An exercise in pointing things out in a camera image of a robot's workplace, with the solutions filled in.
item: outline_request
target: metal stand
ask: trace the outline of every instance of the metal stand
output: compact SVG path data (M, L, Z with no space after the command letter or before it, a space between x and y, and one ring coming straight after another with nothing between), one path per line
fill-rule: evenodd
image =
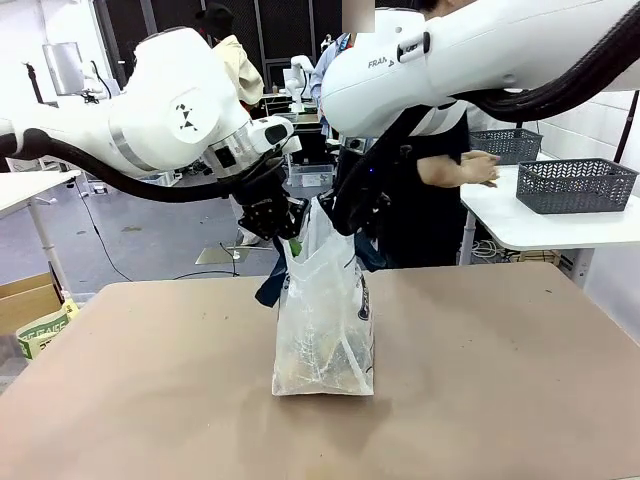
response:
M58 203L58 200L55 198L52 198L51 200L46 200L42 197L34 197L34 199L40 202L41 205L53 205L54 203Z
M462 248L460 249L460 260L458 265L471 264L471 250L473 250L473 238L476 234L476 216L469 210L467 212L467 223L464 226L464 236L462 237Z
M578 251L576 260L573 263L571 280L580 288L584 288L587 282L587 274L589 273L589 268L591 268L591 260L593 260L594 253L595 249L593 248L583 248Z
M62 270L62 265L60 265L60 259L58 258L55 247L53 243L51 243L51 240L49 240L49 236L44 229L44 225L42 224L42 219L40 218L40 212L38 211L36 198L30 198L27 202L27 207L29 208L29 213L31 214L33 223L36 226L36 231L38 232L38 236L40 237L40 242L42 242L42 249L51 262L53 271L56 273L58 280L60 281L60 285L62 285L62 288L64 288L67 292L71 293L71 285L69 284L69 280L67 280L67 276L65 275L64 270Z

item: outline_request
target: white wall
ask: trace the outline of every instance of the white wall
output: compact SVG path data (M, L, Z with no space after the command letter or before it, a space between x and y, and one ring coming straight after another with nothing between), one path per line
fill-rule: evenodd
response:
M539 122L542 150L555 158L612 160L626 122L633 92L601 93L590 102ZM622 164L640 171L640 110ZM528 128L535 130L534 124ZM640 194L640 181L636 183ZM640 341L640 247L596 250L586 293Z
M35 102L23 62L36 69L44 101L58 100L42 53L45 43L78 42L84 61L111 77L90 0L14 0L0 3L0 104Z

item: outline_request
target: cable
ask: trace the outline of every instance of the cable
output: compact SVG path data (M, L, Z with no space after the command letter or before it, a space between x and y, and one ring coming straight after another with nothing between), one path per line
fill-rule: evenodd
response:
M115 168L101 162L93 155L61 140L52 139L39 129L27 129L23 135L24 145L15 153L15 135L0 135L0 154L21 160L30 160L45 155L60 158L89 172L112 187L145 200L165 203L187 203L231 195L236 182L216 182L195 187L169 188L151 185L123 175Z
M631 133L631 127L633 127L633 120L636 116L636 109L638 107L638 98L640 97L640 90L636 90L633 94L633 100L631 101L631 107L629 107L629 115L627 115L627 123L622 130L622 136L620 137L620 143L618 143L618 149L616 150L616 155L613 158L615 163L620 163L622 161L622 156L624 155L624 150L627 146L627 142L629 141L629 134Z
M225 272L224 270L207 270L207 271L204 271L204 272L187 273L186 275L180 275L179 277L172 278L172 280L180 280L181 278L193 277L194 275L204 275L204 274L207 274L207 273L224 273L224 274L227 274L227 275L233 275L234 277L239 277L240 276L237 273L234 274L233 272Z
M93 69L96 72L96 77L98 77L98 80L100 80L100 82L104 85L104 88L107 89L107 93L109 94L109 99L112 99L113 96L111 95L111 90L109 90L109 87L107 86L107 84L105 83L104 80L102 80L102 77L100 76L100 74L98 73L98 66L96 65L96 62L94 62L93 60L91 60L91 63L93 64Z
M233 253L231 253L229 250L227 250L227 248L225 248L225 246L222 245L222 242L220 242L220 246L231 257L231 262L233 263L233 272L228 272L226 270L207 270L207 271L204 271L204 272L187 273L186 275L180 275L179 277L173 278L172 280L180 280L181 278L192 277L194 275L203 275L203 274L206 274L206 273L221 273L221 274L224 274L224 275L231 275L234 278L235 277L239 277L240 274L236 271L236 259L233 256Z
M302 96L304 95L304 91L307 89L307 85L309 84L309 77L307 76L307 72L302 70L302 75L304 75L304 87L302 88L302 93L300 94L301 103L302 103Z
M341 185L336 185L333 226L342 235L355 233L370 219L384 187L392 177L400 146L429 113L418 105L404 110L369 151L356 162Z
M546 85L521 93L505 90L466 92L467 100L504 122L532 121L566 112L610 85L640 58L640 2L570 70Z
M133 280L131 280L124 273L122 273L120 270L118 270L118 268L114 265L113 260L111 260L111 256L109 255L109 252L107 251L107 246L104 244L104 240L102 240L102 235L100 235L100 232L98 231L98 227L96 226L96 222L93 220L93 215L91 215L91 210L89 210L89 205L87 205L87 201L84 199L84 196L82 195L82 192L80 191L80 187L78 186L78 182L74 179L73 183L76 186L76 190L78 190L78 194L80 195L80 199L82 200L82 203L84 204L84 208L87 209L87 213L89 214L89 218L91 219L91 225L93 225L93 230L96 232L96 235L98 236L98 240L100 240L100 243L102 244L102 249L104 250L104 254L107 256L107 260L109 260L109 263L111 264L113 269L122 278L126 278L127 281L133 282Z
M471 253L478 258L493 258L501 252L493 240L481 240L473 244Z
M229 254L229 256L231 257L231 263L233 264L233 276L234 277L238 277L238 272L236 272L236 257L233 256L233 253L231 253L229 250L226 249L226 247L224 245L222 245L222 242L220 242L220 247Z

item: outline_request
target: brown tabletop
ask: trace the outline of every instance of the brown tabletop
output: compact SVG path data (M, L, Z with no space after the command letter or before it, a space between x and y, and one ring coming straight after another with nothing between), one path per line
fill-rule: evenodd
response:
M373 275L372 399L271 396L260 283L105 288L0 397L0 478L640 474L640 349L552 267Z

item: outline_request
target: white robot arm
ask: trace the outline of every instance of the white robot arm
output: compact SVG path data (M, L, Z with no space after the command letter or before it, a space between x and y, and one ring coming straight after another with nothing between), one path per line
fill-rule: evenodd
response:
M252 121L238 101L220 60L192 29L154 35L136 48L137 64L126 93L97 105L52 108L2 105L0 155L52 155L132 195L189 202L233 194L258 212L248 228L263 237L289 235L293 202L282 189L281 155L299 148L293 125L282 117ZM135 178L190 165L205 156L217 182L159 188Z
M330 125L345 136L380 137L404 109L415 105L449 105L466 92L538 89L578 64L628 12L638 9L637 3L477 0L427 22L418 12L378 10L376 33L358 35L355 47L329 67L322 84L322 108ZM635 54L637 60L640 44L632 43L638 38L637 21L635 25L628 21L625 30L619 32L620 37L626 33L624 42L629 47L625 54ZM620 41L603 44L594 65L600 62L609 68L605 62L622 58L622 50ZM585 92L584 81L595 72L586 73L580 85ZM600 90L639 87L640 63L636 61ZM479 106L486 110L488 104ZM539 112L521 116L535 120L532 116L556 114L553 109Z
M462 102L451 106L458 99L515 122L557 115L605 89L640 88L637 0L477 0L428 22L417 12L377 15L380 30L377 16L376 34L359 35L322 86L332 127L379 137L336 187L333 221L344 234L372 210L402 142L420 129L450 128L464 112ZM289 147L291 123L252 121L222 62L193 30L153 36L136 56L126 94L112 101L83 111L23 105L0 114L0 155L58 156L152 200L233 194L253 222L249 229L264 237L296 234L303 205L282 190L280 163L272 159ZM129 178L186 166L205 152L217 183L154 189Z
M291 111L304 112L302 96L309 88L309 76L313 73L313 65L309 57L298 55L291 59L291 77L285 82L287 93L293 98Z
M286 119L251 120L222 61L194 30L150 37L136 58L126 94L82 108L3 106L0 135L15 134L21 151L24 132L36 128L133 178L187 166L210 151L218 179L225 179L293 134Z

